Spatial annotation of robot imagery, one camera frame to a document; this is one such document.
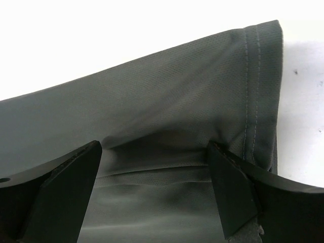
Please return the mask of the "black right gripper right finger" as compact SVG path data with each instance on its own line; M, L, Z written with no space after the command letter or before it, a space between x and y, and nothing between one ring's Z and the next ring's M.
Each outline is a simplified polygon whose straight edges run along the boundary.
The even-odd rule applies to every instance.
M213 141L206 161L229 242L323 242L323 188L253 165Z

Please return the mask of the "dark grey t-shirt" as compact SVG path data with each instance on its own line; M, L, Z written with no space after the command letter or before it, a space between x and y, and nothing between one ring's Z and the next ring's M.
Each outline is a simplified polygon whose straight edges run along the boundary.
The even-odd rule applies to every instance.
M274 20L2 101L1 176L97 140L79 242L223 242L207 144L275 171L281 74Z

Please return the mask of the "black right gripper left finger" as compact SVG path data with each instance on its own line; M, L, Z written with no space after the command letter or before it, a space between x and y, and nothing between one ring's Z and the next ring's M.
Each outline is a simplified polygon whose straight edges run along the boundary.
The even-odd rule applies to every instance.
M102 156L92 141L1 177L1 242L77 242Z

